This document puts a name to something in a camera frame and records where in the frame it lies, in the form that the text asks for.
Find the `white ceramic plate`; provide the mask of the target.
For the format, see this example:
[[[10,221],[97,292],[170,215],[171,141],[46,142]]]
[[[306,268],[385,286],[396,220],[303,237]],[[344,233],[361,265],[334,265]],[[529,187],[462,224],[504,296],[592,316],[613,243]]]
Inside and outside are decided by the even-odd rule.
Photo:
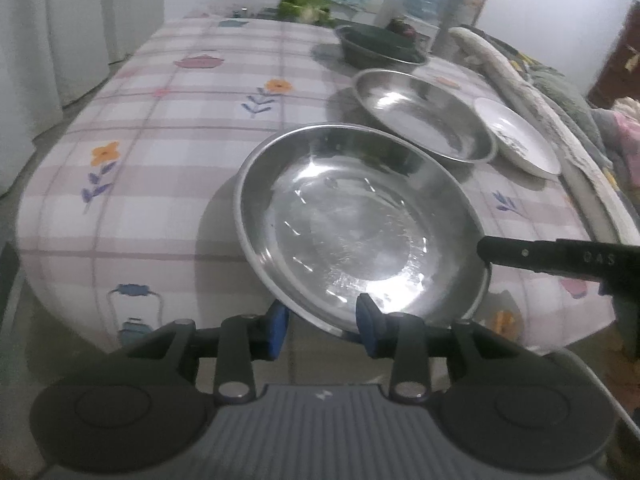
[[[526,174],[553,180],[561,174],[561,164],[551,144],[529,122],[496,101],[478,98],[475,113],[497,138],[499,151]]]

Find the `deep steel bowl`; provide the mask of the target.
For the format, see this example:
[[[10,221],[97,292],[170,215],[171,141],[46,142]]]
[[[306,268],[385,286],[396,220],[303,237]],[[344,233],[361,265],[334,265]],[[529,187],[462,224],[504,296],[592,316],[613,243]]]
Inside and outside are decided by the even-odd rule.
[[[412,73],[428,56],[408,38],[365,24],[343,24],[334,29],[345,61],[358,70],[382,68]]]

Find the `green ceramic bowl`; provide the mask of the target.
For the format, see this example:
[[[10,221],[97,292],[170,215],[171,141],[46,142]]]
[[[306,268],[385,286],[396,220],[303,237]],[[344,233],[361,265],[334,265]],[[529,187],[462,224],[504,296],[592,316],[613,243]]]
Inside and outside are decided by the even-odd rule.
[[[346,40],[370,52],[404,62],[422,63],[424,61],[424,55],[413,42],[387,29],[355,24],[346,26],[343,32]]]

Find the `pink white sofa blanket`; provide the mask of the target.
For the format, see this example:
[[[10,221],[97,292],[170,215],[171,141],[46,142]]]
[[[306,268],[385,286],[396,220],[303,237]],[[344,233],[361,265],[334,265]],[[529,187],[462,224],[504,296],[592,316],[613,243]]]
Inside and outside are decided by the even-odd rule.
[[[594,195],[602,204],[618,239],[639,245],[637,215],[624,204],[623,195],[613,185],[613,178],[591,156],[582,141],[564,124],[550,101],[528,82],[513,64],[489,41],[465,27],[451,27],[449,35],[468,55],[475,56],[494,83],[514,105],[517,112],[533,119],[548,139],[559,145],[564,158],[590,182]]]

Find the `brown wooden door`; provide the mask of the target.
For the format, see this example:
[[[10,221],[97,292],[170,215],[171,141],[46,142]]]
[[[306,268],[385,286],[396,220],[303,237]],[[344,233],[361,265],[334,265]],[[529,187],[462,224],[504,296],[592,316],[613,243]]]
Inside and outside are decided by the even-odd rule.
[[[595,107],[610,108],[618,99],[639,99],[639,7],[635,6],[612,54],[588,93]]]

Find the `plaid floral tablecloth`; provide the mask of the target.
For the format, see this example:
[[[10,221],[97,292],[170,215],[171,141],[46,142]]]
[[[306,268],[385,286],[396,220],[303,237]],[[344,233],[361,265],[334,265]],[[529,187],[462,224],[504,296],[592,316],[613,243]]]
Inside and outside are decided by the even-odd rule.
[[[334,31],[211,18],[166,23],[70,124],[18,208],[27,281],[50,314],[103,351],[131,324],[198,328],[273,300],[244,258],[232,196],[242,163],[277,133],[329,122],[390,133],[352,92]],[[488,235],[588,240],[568,178],[498,157],[444,162]],[[513,312],[529,348],[572,344],[614,322],[596,283],[494,266],[482,306]]]

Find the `green floral cushion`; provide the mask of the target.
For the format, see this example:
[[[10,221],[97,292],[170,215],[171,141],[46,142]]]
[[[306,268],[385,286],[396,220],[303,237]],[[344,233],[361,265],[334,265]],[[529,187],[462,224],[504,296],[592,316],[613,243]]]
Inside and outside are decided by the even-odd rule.
[[[600,130],[591,107],[579,90],[563,74],[550,66],[527,65],[527,80],[543,95],[567,128],[599,166],[611,169]]]

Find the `rolled floral mat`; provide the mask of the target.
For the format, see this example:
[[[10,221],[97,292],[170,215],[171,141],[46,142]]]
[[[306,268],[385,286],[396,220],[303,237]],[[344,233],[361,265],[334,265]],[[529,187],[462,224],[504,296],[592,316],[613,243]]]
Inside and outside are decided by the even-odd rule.
[[[440,16],[439,32],[431,54],[451,60],[458,47],[451,38],[449,29],[459,26],[475,26],[487,0],[447,0]]]

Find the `red purple cabbage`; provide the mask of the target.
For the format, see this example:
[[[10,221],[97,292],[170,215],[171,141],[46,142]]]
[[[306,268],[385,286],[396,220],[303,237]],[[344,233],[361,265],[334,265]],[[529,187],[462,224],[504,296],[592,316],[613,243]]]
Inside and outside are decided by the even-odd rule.
[[[401,18],[392,18],[387,24],[386,29],[411,42],[416,41],[416,29]]]

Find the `white curtain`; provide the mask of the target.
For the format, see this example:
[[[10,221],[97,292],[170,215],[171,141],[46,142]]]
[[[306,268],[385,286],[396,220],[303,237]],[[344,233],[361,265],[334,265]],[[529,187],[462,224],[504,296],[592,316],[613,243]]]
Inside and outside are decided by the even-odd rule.
[[[164,0],[1,0],[1,189],[35,138],[164,21]]]

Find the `green leafy cabbage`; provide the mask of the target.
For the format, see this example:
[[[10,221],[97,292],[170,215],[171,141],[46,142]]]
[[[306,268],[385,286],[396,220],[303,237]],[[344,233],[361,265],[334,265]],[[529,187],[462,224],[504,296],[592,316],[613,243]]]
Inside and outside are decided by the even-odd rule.
[[[329,0],[280,0],[277,18],[287,22],[334,26]]]

